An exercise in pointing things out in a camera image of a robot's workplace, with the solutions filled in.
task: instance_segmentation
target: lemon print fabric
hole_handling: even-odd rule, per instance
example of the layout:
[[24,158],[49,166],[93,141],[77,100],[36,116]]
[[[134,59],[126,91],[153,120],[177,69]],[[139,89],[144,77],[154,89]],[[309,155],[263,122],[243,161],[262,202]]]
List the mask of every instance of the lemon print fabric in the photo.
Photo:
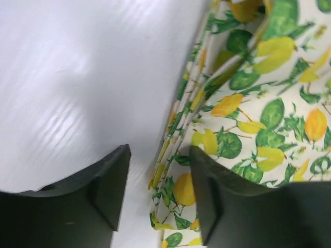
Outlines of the lemon print fabric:
[[265,187],[331,180],[331,0],[211,1],[149,183],[161,247],[200,238],[188,147]]

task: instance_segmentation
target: green stem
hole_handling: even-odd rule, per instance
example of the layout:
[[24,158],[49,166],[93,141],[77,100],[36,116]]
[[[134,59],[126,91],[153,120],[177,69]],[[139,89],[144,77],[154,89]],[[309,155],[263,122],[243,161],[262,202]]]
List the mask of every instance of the green stem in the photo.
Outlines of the green stem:
[[183,212],[183,209],[185,208],[185,206],[183,205],[183,207],[182,207],[182,210],[181,210],[181,212],[180,212],[180,216],[182,216],[182,212]]
[[283,94],[285,91],[287,91],[289,88],[291,88],[292,86],[294,86],[296,84],[296,82],[289,84],[288,86],[286,86],[284,89],[282,89],[280,92],[278,92],[276,95],[279,96],[281,94]]
[[253,121],[244,111],[238,108],[238,111],[241,112],[249,121]]
[[325,110],[328,112],[328,114],[331,115],[331,112],[327,109],[327,107],[325,106],[325,103],[322,103],[322,106],[325,108]]
[[227,133],[227,132],[229,132],[231,129],[234,129],[234,128],[236,128],[237,126],[233,126],[233,127],[230,127],[230,128],[228,128],[228,129],[226,129],[225,131],[224,131],[224,133]]
[[244,135],[240,135],[240,134],[236,134],[235,135],[239,136],[239,137],[243,137],[243,138],[252,138],[251,136],[244,136]]
[[176,204],[175,208],[178,208],[178,211],[179,211],[179,206],[178,206],[178,204]]
[[307,86],[307,93],[310,94],[310,86],[311,86],[311,83],[309,82],[308,83],[308,86]]
[[168,219],[168,217],[170,216],[171,213],[176,212],[176,211],[175,211],[175,208],[176,208],[176,207],[177,207],[178,210],[179,210],[178,204],[176,204],[175,207],[173,207],[171,210],[169,210],[169,213],[168,213],[168,215],[164,218],[164,220],[162,221],[162,224],[164,224],[164,223],[166,222],[166,220]]

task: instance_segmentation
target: yellow lemon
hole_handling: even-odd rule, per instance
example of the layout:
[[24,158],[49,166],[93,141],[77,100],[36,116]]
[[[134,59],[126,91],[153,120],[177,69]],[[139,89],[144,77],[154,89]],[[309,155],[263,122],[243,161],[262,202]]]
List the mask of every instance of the yellow lemon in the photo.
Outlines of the yellow lemon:
[[187,246],[194,246],[194,245],[199,245],[199,244],[202,244],[202,239],[195,238],[191,242],[189,242]]
[[168,248],[168,242],[167,240],[162,241],[162,248]]
[[196,219],[191,225],[190,225],[190,229],[194,230],[194,231],[200,231],[200,223],[199,223],[199,219]]
[[255,14],[257,13],[259,6],[262,4],[262,0],[244,0],[237,4],[229,1],[228,3],[232,14],[237,21],[252,22],[256,19]]
[[152,183],[151,187],[153,189],[157,188],[157,185],[159,184],[159,181],[161,179],[164,168],[165,168],[165,165],[160,163],[159,167],[157,168],[157,171],[155,173],[155,177],[154,177],[153,181],[151,182]]
[[319,141],[327,128],[327,119],[318,108],[312,110],[305,125],[305,132],[310,141]]
[[294,173],[293,181],[304,182],[307,181],[303,178],[304,173],[307,171],[309,165],[309,159]]
[[170,229],[170,230],[173,230],[174,227],[172,225],[169,225],[169,224],[161,224],[161,223],[155,223],[155,227],[154,229],[156,231],[159,231],[159,230],[165,230],[165,229]]
[[272,147],[257,147],[258,157],[266,158],[257,162],[257,167],[263,172],[269,172],[281,165],[284,161],[285,154],[282,150]]
[[272,38],[259,42],[256,57],[267,57],[253,66],[254,72],[267,74],[278,69],[291,58],[295,48],[295,41],[290,37]]
[[190,73],[188,71],[185,72],[184,74],[184,79],[188,81],[190,79]]
[[234,94],[224,97],[211,111],[212,116],[226,117],[232,114],[240,103],[244,96],[242,94]]
[[193,146],[199,146],[202,143],[203,143],[203,134],[196,131],[192,135],[192,145]]
[[196,110],[198,105],[202,102],[203,97],[205,95],[205,91],[199,90],[198,94],[196,95],[195,99],[193,100],[190,109]]
[[172,124],[176,116],[176,113],[174,111],[171,112],[170,118],[169,118],[169,123],[168,123],[168,128],[167,128],[167,133],[169,132],[169,126]]
[[203,67],[205,66],[205,60],[207,56],[207,49],[202,50],[199,58],[199,71],[202,72]]
[[182,174],[174,185],[174,197],[178,204],[191,206],[195,203],[195,195],[191,173]]
[[217,138],[215,133],[212,132],[210,129],[205,129],[205,135],[203,136],[203,145],[205,147],[205,152],[207,154],[217,155]]
[[320,77],[316,74],[316,72],[325,65],[327,59],[330,56],[330,53],[331,53],[331,45],[329,45],[327,50],[315,61],[315,63],[312,66],[308,67],[302,73],[302,75],[298,78],[298,82],[308,83],[319,79]]
[[257,134],[261,129],[267,129],[267,127],[258,121],[248,121],[248,122],[242,122],[237,121],[238,128],[248,134]]
[[217,155],[218,143],[215,133],[210,129],[205,129],[205,134],[196,131],[192,136],[192,145],[204,145],[204,151],[207,154]]

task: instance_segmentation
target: lemon pattern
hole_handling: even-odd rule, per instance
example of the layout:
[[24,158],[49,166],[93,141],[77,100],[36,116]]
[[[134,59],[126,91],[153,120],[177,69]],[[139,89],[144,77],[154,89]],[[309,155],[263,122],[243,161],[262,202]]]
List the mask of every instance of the lemon pattern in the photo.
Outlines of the lemon pattern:
[[331,180],[331,0],[213,0],[149,183],[162,248],[200,238],[188,146],[266,187]]

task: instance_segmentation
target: floral fabric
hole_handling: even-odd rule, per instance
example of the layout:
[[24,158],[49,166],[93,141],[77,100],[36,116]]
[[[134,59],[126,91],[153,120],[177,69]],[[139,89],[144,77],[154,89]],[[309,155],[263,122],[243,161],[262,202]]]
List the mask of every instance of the floral fabric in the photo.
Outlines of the floral fabric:
[[149,184],[162,248],[201,243],[191,144],[266,187],[331,179],[331,0],[263,2],[202,24]]

